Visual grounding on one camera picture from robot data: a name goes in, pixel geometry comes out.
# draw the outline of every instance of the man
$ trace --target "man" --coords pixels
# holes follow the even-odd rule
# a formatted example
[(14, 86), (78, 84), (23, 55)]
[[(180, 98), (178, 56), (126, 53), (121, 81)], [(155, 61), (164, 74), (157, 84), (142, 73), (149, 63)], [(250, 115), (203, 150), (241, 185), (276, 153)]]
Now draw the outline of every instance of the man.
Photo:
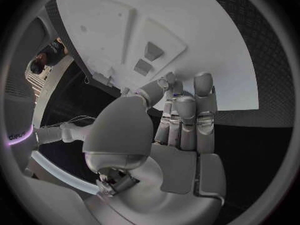
[(41, 74), (45, 66), (55, 66), (66, 54), (68, 50), (62, 40), (57, 38), (35, 56), (30, 64), (30, 70), (34, 74)]

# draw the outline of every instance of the purple light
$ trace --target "purple light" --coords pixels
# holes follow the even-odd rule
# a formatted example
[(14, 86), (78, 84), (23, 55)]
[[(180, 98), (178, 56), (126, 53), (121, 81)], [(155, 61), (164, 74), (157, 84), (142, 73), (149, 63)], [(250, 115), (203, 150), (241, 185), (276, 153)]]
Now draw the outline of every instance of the purple light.
[(17, 138), (17, 139), (14, 139), (13, 141), (9, 142), (8, 145), (11, 146), (11, 145), (23, 142), (24, 140), (26, 140), (26, 139), (28, 139), (30, 137), (30, 135), (33, 133), (33, 131), (34, 131), (34, 126), (31, 125), (29, 131), (26, 132), (24, 136), (22, 136), (20, 138)]

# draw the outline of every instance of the glowing light strip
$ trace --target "glowing light strip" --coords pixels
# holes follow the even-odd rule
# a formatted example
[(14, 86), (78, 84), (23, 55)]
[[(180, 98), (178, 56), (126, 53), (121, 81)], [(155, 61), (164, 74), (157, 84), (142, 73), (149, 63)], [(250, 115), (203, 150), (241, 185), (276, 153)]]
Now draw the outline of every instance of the glowing light strip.
[(25, 133), (24, 136), (20, 137), (20, 138), (17, 138), (17, 139), (14, 139), (14, 140), (11, 140), (8, 145), (11, 146), (11, 145), (14, 145), (14, 144), (18, 144), (20, 142), (23, 142), (24, 140), (28, 139), (30, 137), (30, 135), (33, 133), (34, 131), (34, 126), (31, 125), (29, 131), (27, 133)]
[(34, 159), (43, 169), (45, 169), (48, 173), (61, 180), (65, 184), (70, 185), (73, 188), (84, 191), (86, 193), (95, 195), (99, 192), (99, 187), (90, 182), (79, 179), (45, 158), (40, 152), (33, 151), (31, 153), (31, 158)]

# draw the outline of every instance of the black t-shirt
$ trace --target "black t-shirt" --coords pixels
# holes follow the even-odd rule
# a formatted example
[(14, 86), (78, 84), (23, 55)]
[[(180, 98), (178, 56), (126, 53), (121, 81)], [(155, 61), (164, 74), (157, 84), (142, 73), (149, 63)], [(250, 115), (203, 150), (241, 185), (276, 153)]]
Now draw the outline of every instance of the black t-shirt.
[(64, 45), (58, 41), (53, 41), (42, 49), (39, 53), (45, 53), (47, 55), (47, 66), (55, 66), (64, 56)]

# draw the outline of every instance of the white robot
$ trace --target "white robot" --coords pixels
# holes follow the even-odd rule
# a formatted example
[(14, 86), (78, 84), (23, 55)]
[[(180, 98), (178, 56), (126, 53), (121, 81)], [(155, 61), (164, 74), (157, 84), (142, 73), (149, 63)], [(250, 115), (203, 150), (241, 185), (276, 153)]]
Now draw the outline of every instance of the white robot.
[[(104, 207), (97, 199), (86, 201), (95, 216), (112, 208), (134, 224), (209, 225), (226, 195), (224, 168), (214, 154), (217, 102), (211, 74), (196, 76), (194, 90), (194, 96), (186, 95), (170, 72), (135, 92), (124, 92), (92, 125), (45, 127), (36, 137), (39, 144), (83, 141), (86, 164), (99, 175), (98, 197), (107, 203)], [(147, 110), (164, 93), (153, 139)]]

